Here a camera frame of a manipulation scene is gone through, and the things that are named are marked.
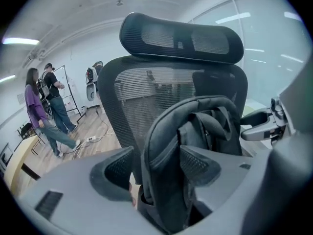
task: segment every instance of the desk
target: desk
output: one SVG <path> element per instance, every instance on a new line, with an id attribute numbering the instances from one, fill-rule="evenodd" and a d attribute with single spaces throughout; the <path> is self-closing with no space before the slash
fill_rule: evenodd
<path id="1" fill-rule="evenodd" d="M 37 180 L 40 177 L 31 170 L 27 165 L 24 164 L 24 161 L 35 145 L 35 143 L 38 141 L 38 136 L 32 136 L 30 138 L 27 138 L 21 142 L 17 150 L 13 153 L 9 164 L 6 167 L 5 173 L 4 173 L 4 181 L 6 185 L 9 187 L 12 194 L 16 191 L 16 185 L 17 185 L 17 179 L 19 176 L 20 169 L 25 171 L 30 177 Z"/>

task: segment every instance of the shoe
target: shoe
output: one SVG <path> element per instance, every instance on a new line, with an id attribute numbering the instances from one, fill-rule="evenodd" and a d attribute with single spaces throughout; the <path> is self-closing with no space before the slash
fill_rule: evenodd
<path id="1" fill-rule="evenodd" d="M 76 129 L 77 129 L 77 124 L 75 125 L 75 127 L 74 127 L 74 129 L 73 130 L 71 130 L 71 132 L 74 132 Z"/>
<path id="2" fill-rule="evenodd" d="M 80 140 L 76 140 L 76 146 L 74 147 L 73 151 L 76 151 L 79 145 L 80 145 Z"/>

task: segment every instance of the wooden floor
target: wooden floor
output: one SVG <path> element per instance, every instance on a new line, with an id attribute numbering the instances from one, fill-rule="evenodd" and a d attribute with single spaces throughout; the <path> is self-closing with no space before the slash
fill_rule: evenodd
<path id="1" fill-rule="evenodd" d="M 84 142 L 87 138 L 92 136 L 96 137 L 104 136 L 101 140 L 97 139 L 100 140 L 98 142 L 83 144 L 78 154 L 80 157 L 91 156 L 96 153 L 106 152 L 120 148 L 120 144 L 115 133 L 113 132 L 113 129 L 111 127 L 107 115 L 102 114 L 100 108 L 98 108 L 98 112 L 100 114 L 101 119 L 96 114 L 95 108 L 87 110 L 86 115 L 82 117 L 82 119 L 79 121 L 77 130 L 75 130 L 74 133 L 69 134 L 69 136 L 74 140 L 80 139 L 82 142 Z M 78 118 L 77 116 L 74 116 L 73 118 L 71 117 L 72 122 L 76 123 L 77 118 Z M 35 148 L 35 151 L 38 153 L 38 155 L 30 153 L 25 161 L 25 164 L 28 167 L 30 167 L 34 172 L 36 172 L 39 176 L 43 176 L 45 173 L 49 172 L 50 170 L 52 170 L 61 163 L 66 163 L 67 161 L 74 159 L 74 154 L 76 154 L 75 152 L 67 155 L 64 154 L 62 158 L 57 158 L 53 154 L 47 139 L 45 137 L 42 138 L 45 144 L 42 145 L 38 144 L 37 147 Z M 72 151 L 69 147 L 63 144 L 60 149 L 60 143 L 58 143 L 58 147 L 59 150 L 61 150 L 64 153 Z M 31 177 L 29 177 L 25 172 L 21 170 L 19 175 L 17 196 L 23 194 L 23 192 L 34 182 L 35 180 L 33 180 Z"/>

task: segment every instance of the ceiling light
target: ceiling light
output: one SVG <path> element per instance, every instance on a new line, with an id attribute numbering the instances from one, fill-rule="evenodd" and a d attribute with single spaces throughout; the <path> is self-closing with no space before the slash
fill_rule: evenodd
<path id="1" fill-rule="evenodd" d="M 233 20 L 239 19 L 239 18 L 248 18 L 248 17 L 251 17 L 250 13 L 249 12 L 244 12 L 244 13 L 241 13 L 241 14 L 237 14 L 235 16 L 231 16 L 231 17 L 228 17 L 228 18 L 223 18 L 223 19 L 217 20 L 215 22 L 217 24 L 222 24 L 222 23 L 225 23 L 225 22 L 229 22 L 229 21 L 233 21 Z"/>
<path id="2" fill-rule="evenodd" d="M 260 63 L 266 63 L 266 62 L 264 62 L 264 61 L 255 60 L 255 59 L 252 59 L 252 61 L 255 61 L 255 62 L 260 62 Z"/>
<path id="3" fill-rule="evenodd" d="M 297 58 L 295 58 L 295 57 L 290 57 L 290 56 L 285 55 L 285 54 L 281 54 L 281 56 L 282 56 L 282 57 L 286 57 L 286 58 L 288 58 L 288 59 L 290 59 L 290 60 L 297 61 L 297 62 L 299 62 L 299 63 L 303 63 L 303 61 L 302 61 L 302 60 L 297 59 Z"/>
<path id="4" fill-rule="evenodd" d="M 298 20 L 298 21 L 302 22 L 302 19 L 301 19 L 301 17 L 298 14 L 285 11 L 284 12 L 284 16 L 285 16 L 285 18 L 291 18 L 291 19 L 295 19 L 295 20 Z"/>
<path id="5" fill-rule="evenodd" d="M 1 83 L 1 82 L 4 82 L 4 81 L 6 81 L 6 80 L 12 79 L 12 78 L 14 78 L 14 77 L 15 77 L 15 75 L 12 75 L 12 76 L 8 76 L 8 77 L 5 77 L 5 78 L 3 78 L 3 79 L 0 79 L 0 83 Z"/>
<path id="6" fill-rule="evenodd" d="M 4 38 L 2 40 L 4 45 L 8 44 L 25 44 L 25 45 L 36 45 L 39 43 L 38 40 L 27 39 L 27 38 Z"/>
<path id="7" fill-rule="evenodd" d="M 252 51 L 258 51 L 258 52 L 264 52 L 262 49 L 245 49 L 245 50 L 252 50 Z"/>

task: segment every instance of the glass wall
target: glass wall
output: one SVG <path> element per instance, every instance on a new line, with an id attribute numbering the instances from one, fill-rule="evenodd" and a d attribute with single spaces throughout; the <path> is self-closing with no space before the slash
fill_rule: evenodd
<path id="1" fill-rule="evenodd" d="M 230 0 L 194 18 L 222 25 L 243 40 L 240 66 L 248 78 L 245 112 L 269 106 L 302 69 L 312 50 L 310 36 L 286 0 Z"/>

